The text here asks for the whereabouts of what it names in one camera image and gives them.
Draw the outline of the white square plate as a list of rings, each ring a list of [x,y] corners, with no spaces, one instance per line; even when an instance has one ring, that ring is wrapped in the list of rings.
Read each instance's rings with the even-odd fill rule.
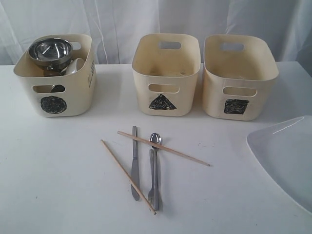
[[[248,134],[247,145],[266,174],[312,212],[312,117],[296,117]]]

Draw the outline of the wooden chopstick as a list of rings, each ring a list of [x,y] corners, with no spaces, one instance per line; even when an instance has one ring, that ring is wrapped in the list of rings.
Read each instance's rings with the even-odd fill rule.
[[[212,164],[210,164],[210,163],[207,163],[207,162],[202,161],[202,160],[200,160],[200,159],[197,159],[197,158],[195,158],[195,157],[189,156],[189,155],[187,155],[187,154],[185,154],[185,153],[182,153],[182,152],[179,152],[179,151],[177,151],[177,150],[173,150],[173,149],[171,149],[171,148],[162,146],[162,145],[160,145],[160,144],[153,143],[153,142],[151,142],[151,141],[149,141],[149,140],[145,140],[145,139],[142,139],[142,138],[133,136],[133,135],[131,135],[131,134],[122,132],[122,131],[117,131],[117,133],[118,133],[119,135],[128,137],[128,138],[130,138],[130,139],[132,139],[132,140],[136,140],[136,141],[142,142],[142,143],[144,143],[144,144],[148,144],[148,145],[150,145],[150,146],[153,146],[153,147],[156,147],[156,148],[158,148],[158,149],[161,149],[161,150],[167,151],[167,152],[169,152],[169,153],[172,153],[172,154],[174,154],[174,155],[180,156],[180,157],[182,157],[182,158],[185,158],[185,159],[188,159],[188,160],[197,162],[197,163],[199,163],[199,164],[202,164],[202,165],[205,165],[205,166],[208,166],[208,167],[212,167]]]
[[[122,164],[120,163],[118,158],[114,155],[113,151],[109,148],[108,144],[103,139],[101,139],[100,141],[104,145],[104,147],[107,149],[107,151],[110,153],[110,155],[113,157],[113,159],[118,164],[118,166],[121,168],[121,170],[124,172],[124,174],[126,175],[126,177],[129,180],[130,184],[134,187],[135,191],[139,194],[139,196],[143,199],[143,201],[148,205],[149,210],[152,212],[152,214],[156,215],[157,211],[152,207],[152,205],[150,204],[150,202],[148,201],[146,196],[142,193],[140,188],[134,183],[131,176],[128,174],[128,172],[125,170],[125,168],[122,166]]]

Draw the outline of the cream bin circle mark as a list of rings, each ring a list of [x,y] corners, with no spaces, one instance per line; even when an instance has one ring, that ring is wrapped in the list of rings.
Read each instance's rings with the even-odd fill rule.
[[[65,87],[64,92],[45,93],[43,86],[49,84],[43,69],[35,65],[25,51],[14,67],[14,74],[19,78],[24,92],[32,107],[43,117],[77,116],[86,112],[92,103],[96,85],[96,69],[92,38],[86,34],[58,34],[69,42],[78,42],[80,49],[73,50],[73,59],[82,58],[84,66],[76,73],[55,77],[55,83]]]

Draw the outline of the steel fork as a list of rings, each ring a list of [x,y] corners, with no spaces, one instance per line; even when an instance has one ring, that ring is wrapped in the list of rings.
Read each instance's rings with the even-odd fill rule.
[[[151,166],[151,180],[152,180],[152,187],[148,192],[148,200],[151,205],[154,203],[154,151],[153,149],[149,150],[149,157],[150,157],[150,166]]]

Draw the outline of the stainless steel bowl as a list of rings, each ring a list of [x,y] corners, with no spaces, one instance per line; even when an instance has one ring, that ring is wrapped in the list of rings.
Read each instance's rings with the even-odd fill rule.
[[[61,71],[71,63],[73,46],[61,38],[38,39],[30,45],[28,55],[42,69]]]

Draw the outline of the steel mug with handle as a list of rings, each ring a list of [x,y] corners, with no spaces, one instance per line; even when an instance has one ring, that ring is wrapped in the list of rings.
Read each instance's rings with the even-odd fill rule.
[[[58,93],[65,91],[65,87],[63,85],[55,83],[55,77],[62,76],[60,71],[46,68],[44,69],[43,74],[44,77],[48,78],[49,81],[49,84],[46,84],[42,87],[45,93]]]

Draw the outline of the white ceramic bowl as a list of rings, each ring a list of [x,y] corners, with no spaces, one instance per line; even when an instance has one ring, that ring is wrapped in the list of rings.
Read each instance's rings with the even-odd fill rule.
[[[85,64],[85,60],[82,58],[77,58],[72,60],[71,63],[61,71],[61,75],[71,75],[80,70]]]

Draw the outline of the white curtain backdrop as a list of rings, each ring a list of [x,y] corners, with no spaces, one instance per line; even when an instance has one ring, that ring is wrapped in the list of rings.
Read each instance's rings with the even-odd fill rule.
[[[90,35],[96,63],[130,63],[149,33],[261,38],[277,61],[312,67],[309,0],[3,0],[0,62],[12,65],[35,39],[51,34]]]

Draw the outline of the cream bin triangle mark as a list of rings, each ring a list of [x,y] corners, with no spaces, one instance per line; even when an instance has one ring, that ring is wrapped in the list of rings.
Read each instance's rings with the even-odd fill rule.
[[[147,115],[169,117],[188,114],[200,66],[197,38],[171,33],[143,36],[132,61],[140,111]]]

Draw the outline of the steel table knife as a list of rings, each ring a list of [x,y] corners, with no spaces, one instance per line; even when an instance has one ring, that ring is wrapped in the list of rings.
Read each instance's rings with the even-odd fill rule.
[[[133,159],[131,168],[131,178],[136,184],[136,186],[139,188],[140,181],[139,181],[139,163],[138,163],[138,142],[136,140],[133,140]],[[131,191],[134,200],[139,201],[140,195],[133,186],[131,186]]]

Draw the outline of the cream bin square mark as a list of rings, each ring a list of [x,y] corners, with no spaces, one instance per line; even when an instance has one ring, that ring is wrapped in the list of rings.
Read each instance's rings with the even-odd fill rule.
[[[215,118],[257,118],[279,70],[268,44],[257,37],[216,34],[204,43],[202,108]]]

